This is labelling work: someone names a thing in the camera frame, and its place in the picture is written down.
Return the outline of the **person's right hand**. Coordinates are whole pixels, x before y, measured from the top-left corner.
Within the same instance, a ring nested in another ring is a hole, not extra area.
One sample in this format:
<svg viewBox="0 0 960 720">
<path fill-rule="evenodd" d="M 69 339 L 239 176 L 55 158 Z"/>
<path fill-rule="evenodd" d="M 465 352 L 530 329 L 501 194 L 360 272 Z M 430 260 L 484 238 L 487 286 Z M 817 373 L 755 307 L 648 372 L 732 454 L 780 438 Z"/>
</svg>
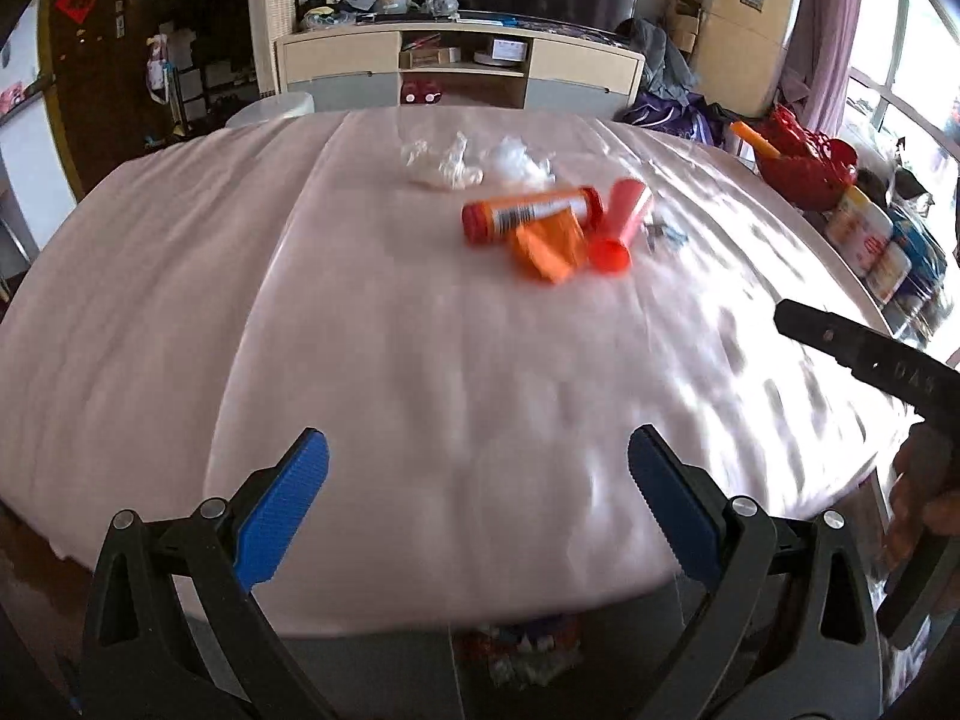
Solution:
<svg viewBox="0 0 960 720">
<path fill-rule="evenodd" d="M 910 427 L 893 461 L 892 518 L 885 533 L 890 569 L 913 554 L 924 528 L 933 535 L 958 535 L 958 486 L 947 484 L 949 461 L 946 439 L 925 422 Z"/>
</svg>

